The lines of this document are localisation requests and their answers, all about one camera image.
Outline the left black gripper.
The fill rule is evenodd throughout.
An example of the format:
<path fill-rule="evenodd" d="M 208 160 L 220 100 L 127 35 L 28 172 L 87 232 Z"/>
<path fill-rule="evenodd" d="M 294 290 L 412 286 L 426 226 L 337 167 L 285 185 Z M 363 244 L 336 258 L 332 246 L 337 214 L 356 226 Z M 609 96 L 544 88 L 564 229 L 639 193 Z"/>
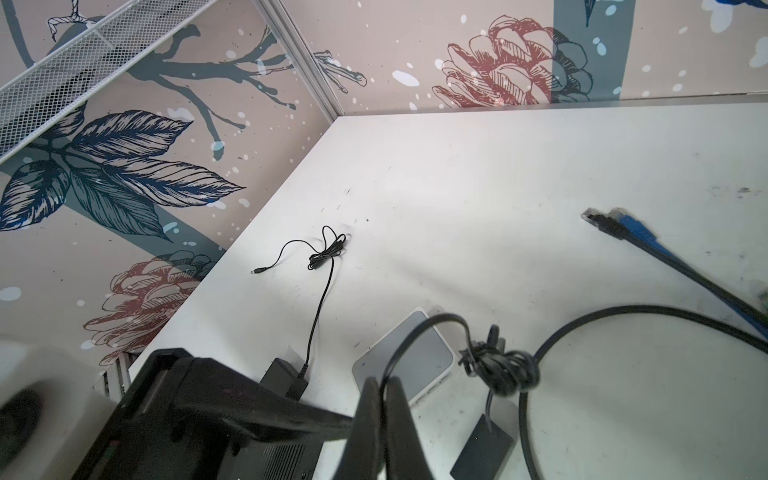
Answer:
<path fill-rule="evenodd" d="M 343 440 L 351 417 L 261 385 L 184 349 L 154 351 L 74 473 L 76 479 L 217 479 L 250 442 Z"/>

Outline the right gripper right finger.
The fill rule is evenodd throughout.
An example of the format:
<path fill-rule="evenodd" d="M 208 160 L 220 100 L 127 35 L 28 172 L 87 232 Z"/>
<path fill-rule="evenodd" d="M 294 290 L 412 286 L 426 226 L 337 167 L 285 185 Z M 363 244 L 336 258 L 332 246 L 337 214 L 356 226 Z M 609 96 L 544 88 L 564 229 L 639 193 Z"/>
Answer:
<path fill-rule="evenodd" d="M 402 382 L 390 377 L 383 390 L 383 452 L 387 479 L 433 479 Z"/>

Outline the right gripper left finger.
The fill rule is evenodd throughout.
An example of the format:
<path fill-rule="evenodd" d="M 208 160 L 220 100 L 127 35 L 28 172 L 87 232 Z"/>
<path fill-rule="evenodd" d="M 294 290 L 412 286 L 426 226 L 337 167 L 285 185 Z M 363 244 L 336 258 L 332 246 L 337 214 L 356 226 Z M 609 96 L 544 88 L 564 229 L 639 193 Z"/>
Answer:
<path fill-rule="evenodd" d="M 363 384 L 334 480 L 378 478 L 382 466 L 381 420 L 379 384 L 369 377 Z"/>

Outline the black power adapter with cable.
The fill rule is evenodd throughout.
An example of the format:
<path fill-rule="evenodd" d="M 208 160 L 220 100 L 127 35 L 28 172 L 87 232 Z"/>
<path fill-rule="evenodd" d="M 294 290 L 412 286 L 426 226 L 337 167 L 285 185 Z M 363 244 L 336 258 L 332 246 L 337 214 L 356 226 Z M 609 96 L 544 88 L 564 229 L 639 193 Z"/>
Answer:
<path fill-rule="evenodd" d="M 491 419 L 493 399 L 525 393 L 540 382 L 540 370 L 534 357 L 524 351 L 505 351 L 496 325 L 490 327 L 485 341 L 475 342 L 461 316 L 440 313 L 429 317 L 406 337 L 387 363 L 380 383 L 380 398 L 383 401 L 384 386 L 390 377 L 394 377 L 393 370 L 409 346 L 426 330 L 442 323 L 456 323 L 463 328 L 466 348 L 460 351 L 459 365 L 468 376 L 480 379 L 488 387 L 484 414 L 454 463 L 451 475 L 455 479 L 493 479 L 514 445 L 513 437 Z M 384 435 L 380 471 L 385 471 L 383 440 Z"/>

